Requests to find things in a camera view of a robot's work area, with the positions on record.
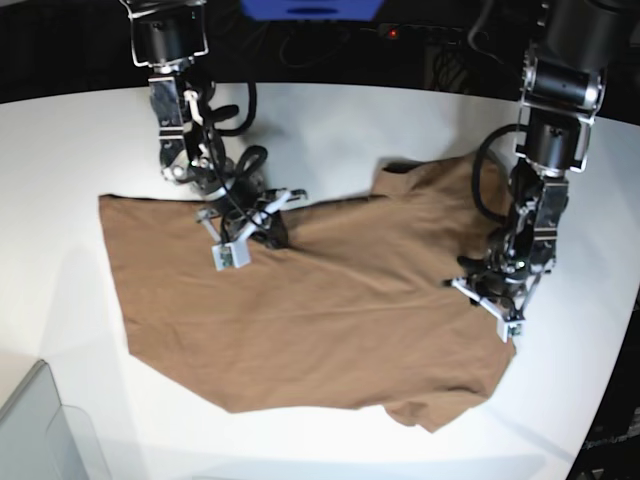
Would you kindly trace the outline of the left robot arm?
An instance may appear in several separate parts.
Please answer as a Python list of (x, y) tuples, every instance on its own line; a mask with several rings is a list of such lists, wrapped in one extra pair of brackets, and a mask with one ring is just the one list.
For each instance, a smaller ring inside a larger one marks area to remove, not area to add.
[[(556, 263), (558, 227), (569, 200), (569, 171), (586, 168), (591, 130), (606, 91), (606, 72), (639, 17), (636, 1), (544, 1), (538, 30), (524, 55), (519, 116), (492, 132), (475, 154), (475, 207), (498, 227), (480, 259), (461, 256), (461, 277), (446, 286), (497, 320), (505, 337), (518, 334), (541, 278)], [(486, 153), (505, 134), (520, 134), (509, 173), (507, 213), (482, 201)]]

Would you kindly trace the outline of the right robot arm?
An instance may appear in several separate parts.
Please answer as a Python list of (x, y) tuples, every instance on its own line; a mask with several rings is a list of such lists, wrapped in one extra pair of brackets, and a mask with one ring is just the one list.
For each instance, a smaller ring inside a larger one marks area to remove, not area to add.
[(240, 136), (255, 120), (257, 85), (247, 83), (245, 120), (235, 128), (219, 128), (240, 109), (236, 104), (210, 105), (215, 83), (197, 64), (209, 52), (204, 2), (126, 1), (123, 6), (133, 61), (151, 71), (150, 103), (159, 127), (162, 175), (191, 187), (201, 198), (197, 220), (216, 242), (253, 240), (271, 249), (288, 247), (281, 209), (306, 192), (265, 185), (261, 169), (268, 151), (263, 146), (247, 147), (238, 160), (228, 156), (225, 138)]

